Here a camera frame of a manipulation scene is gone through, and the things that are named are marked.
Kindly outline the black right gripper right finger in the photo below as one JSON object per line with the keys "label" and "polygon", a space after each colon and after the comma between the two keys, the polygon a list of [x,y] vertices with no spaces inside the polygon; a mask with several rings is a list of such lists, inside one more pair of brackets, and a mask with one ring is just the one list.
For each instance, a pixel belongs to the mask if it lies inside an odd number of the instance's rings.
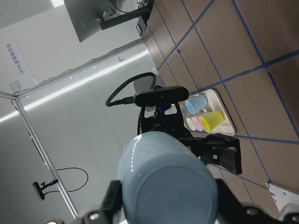
{"label": "black right gripper right finger", "polygon": [[223,179],[215,179],[218,188],[218,203],[220,209],[241,209],[238,201]]}

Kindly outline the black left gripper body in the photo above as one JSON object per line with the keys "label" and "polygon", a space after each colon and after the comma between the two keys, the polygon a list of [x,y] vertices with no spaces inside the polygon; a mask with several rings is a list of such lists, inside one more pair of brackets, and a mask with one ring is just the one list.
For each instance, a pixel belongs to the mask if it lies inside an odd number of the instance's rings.
{"label": "black left gripper body", "polygon": [[235,175],[242,173],[242,156],[238,138],[220,133],[201,138],[194,137],[185,127],[178,105],[175,105],[177,112],[169,115],[165,114],[165,111],[170,108],[169,105],[156,105],[154,114],[149,117],[145,117],[145,108],[145,106],[141,107],[139,113],[138,134],[151,131],[167,133],[190,148],[205,165],[221,166]]}

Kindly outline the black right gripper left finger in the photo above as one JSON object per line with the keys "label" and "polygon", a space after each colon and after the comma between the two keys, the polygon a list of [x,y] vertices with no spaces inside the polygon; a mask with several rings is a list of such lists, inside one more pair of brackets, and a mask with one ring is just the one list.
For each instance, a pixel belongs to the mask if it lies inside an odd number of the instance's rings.
{"label": "black right gripper left finger", "polygon": [[122,186],[120,180],[110,182],[100,210],[119,210],[122,207]]}

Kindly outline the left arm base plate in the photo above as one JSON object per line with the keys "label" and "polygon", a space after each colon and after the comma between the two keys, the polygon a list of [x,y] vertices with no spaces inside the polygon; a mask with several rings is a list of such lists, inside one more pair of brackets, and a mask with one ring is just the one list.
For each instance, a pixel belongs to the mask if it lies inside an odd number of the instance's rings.
{"label": "left arm base plate", "polygon": [[299,192],[275,182],[266,183],[279,212],[299,210]]}

